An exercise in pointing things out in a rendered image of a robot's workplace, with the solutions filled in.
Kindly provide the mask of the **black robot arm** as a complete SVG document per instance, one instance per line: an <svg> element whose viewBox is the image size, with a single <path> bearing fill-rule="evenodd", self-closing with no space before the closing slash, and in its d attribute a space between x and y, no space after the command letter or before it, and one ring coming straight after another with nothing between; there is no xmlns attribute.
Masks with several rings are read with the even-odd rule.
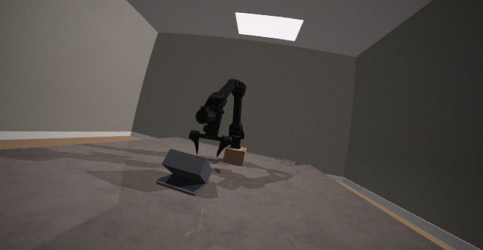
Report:
<svg viewBox="0 0 483 250"><path fill-rule="evenodd" d="M242 98L245 95L245 91L246 84L244 82L240 82L238 79L228 79L228 82L219 91L209 95L205 105L196 114L196 120L200 124L220 124L227 97L232 92L234 107L232 124L229 125L229 137L232 138L232 144L229 148L238 150L241 149L241 139L244 140L245 138L241 123Z"/></svg>

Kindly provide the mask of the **grey square panel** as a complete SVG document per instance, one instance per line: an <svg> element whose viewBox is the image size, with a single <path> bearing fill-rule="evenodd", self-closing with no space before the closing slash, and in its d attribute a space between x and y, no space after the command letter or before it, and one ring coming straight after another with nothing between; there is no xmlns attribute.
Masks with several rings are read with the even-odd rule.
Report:
<svg viewBox="0 0 483 250"><path fill-rule="evenodd" d="M162 164L172 175L157 181L157 184L193 196L208 184L212 171L207 158L173 149L169 150Z"/></svg>

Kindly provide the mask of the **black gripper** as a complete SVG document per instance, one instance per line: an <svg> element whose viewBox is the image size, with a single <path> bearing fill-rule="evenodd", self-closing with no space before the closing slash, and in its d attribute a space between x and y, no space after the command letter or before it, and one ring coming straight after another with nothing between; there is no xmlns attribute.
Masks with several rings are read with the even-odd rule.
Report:
<svg viewBox="0 0 483 250"><path fill-rule="evenodd" d="M200 131L194 131L194 130L191 130L190 131L190 133L189 133L189 139L192 139L192 141L194 141L196 154L198 154L198 141L199 141L199 138L220 141L220 146L219 146L219 149L217 150L216 157L218 157L218 155L220 154L220 152L225 147L228 147L228 145L231 146L232 140L231 140L231 138L229 136L224 136L224 135L222 137L218 137L217 136L218 135L218 132L219 132L219 128L220 128L220 124L207 123L207 127L206 127L206 130L205 130L205 134L199 134Z"/></svg>

